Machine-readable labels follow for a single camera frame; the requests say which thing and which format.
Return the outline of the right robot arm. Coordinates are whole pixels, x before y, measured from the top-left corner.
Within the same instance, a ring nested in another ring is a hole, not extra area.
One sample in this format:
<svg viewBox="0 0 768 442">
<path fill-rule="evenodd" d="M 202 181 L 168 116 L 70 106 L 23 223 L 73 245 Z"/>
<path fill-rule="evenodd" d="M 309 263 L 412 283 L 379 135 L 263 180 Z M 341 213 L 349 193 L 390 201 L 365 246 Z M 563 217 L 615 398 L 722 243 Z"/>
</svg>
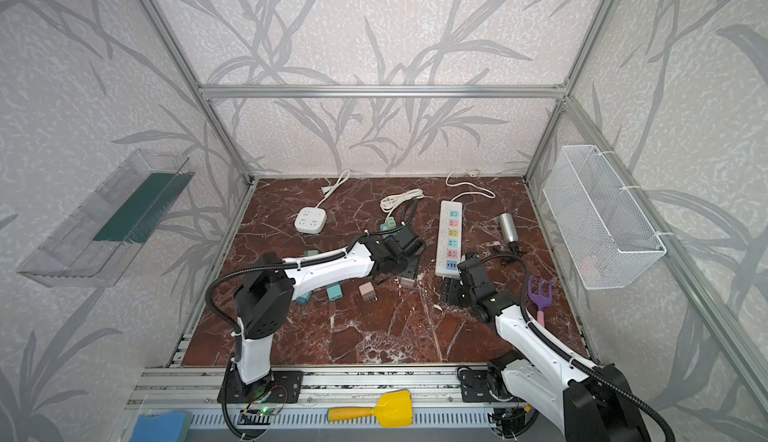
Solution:
<svg viewBox="0 0 768 442">
<path fill-rule="evenodd" d="M 499 291 L 485 264 L 509 259 L 524 269 L 521 295 Z M 649 441 L 650 418 L 665 441 L 672 426 L 637 397 L 613 364 L 600 366 L 580 356 L 552 335 L 527 310 L 530 269 L 509 252 L 467 258 L 454 264 L 467 295 L 467 308 L 478 320 L 512 344 L 515 356 L 500 369 L 501 382 L 513 397 L 530 404 L 556 425 L 567 441 Z"/>
</svg>

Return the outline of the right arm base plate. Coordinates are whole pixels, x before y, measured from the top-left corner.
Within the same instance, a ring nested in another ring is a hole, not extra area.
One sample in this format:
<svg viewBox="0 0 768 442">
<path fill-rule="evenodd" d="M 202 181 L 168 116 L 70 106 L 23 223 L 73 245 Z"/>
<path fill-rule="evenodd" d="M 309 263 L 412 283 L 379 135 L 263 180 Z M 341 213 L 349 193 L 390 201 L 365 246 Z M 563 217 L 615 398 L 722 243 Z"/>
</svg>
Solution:
<svg viewBox="0 0 768 442">
<path fill-rule="evenodd" d="M 461 398 L 465 403 L 503 402 L 499 383 L 501 373 L 493 367 L 474 369 L 469 366 L 459 366 L 456 369 Z"/>
</svg>

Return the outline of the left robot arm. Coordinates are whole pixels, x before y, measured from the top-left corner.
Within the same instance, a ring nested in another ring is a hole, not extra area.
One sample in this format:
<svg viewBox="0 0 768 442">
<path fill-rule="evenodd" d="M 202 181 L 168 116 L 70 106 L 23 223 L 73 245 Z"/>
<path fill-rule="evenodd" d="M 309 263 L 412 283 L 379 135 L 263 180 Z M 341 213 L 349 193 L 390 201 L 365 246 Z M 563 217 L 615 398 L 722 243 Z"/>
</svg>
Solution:
<svg viewBox="0 0 768 442">
<path fill-rule="evenodd" d="M 277 382 L 271 370 L 274 333 L 287 321 L 299 296 L 349 279 L 398 275 L 424 248 L 413 229 L 419 201 L 408 202 L 398 226 L 357 236 L 348 246 L 313 256 L 264 254 L 255 265 L 222 275 L 204 292 L 207 309 L 227 323 L 235 342 L 217 401 L 256 402 Z"/>
</svg>

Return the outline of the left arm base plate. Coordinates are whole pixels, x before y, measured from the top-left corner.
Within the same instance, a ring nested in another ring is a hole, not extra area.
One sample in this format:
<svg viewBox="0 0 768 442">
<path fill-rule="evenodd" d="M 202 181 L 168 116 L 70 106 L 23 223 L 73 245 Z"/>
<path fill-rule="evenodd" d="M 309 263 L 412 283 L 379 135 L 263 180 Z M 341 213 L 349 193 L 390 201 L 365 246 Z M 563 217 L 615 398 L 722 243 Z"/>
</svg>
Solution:
<svg viewBox="0 0 768 442">
<path fill-rule="evenodd" d="M 225 373 L 217 402 L 227 404 L 276 403 L 295 404 L 301 391 L 303 372 L 270 371 L 265 377 L 246 384 L 237 369 Z"/>
</svg>

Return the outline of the white square power strip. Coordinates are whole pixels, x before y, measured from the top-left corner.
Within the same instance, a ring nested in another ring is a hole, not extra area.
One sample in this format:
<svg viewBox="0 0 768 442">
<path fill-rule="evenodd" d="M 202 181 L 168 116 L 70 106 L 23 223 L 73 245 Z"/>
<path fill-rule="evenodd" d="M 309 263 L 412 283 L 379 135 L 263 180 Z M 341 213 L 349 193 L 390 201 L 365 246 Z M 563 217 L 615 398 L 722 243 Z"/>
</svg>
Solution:
<svg viewBox="0 0 768 442">
<path fill-rule="evenodd" d="M 294 220 L 295 229 L 302 234 L 318 234 L 322 232 L 327 221 L 327 212 L 319 206 L 302 208 Z"/>
</svg>

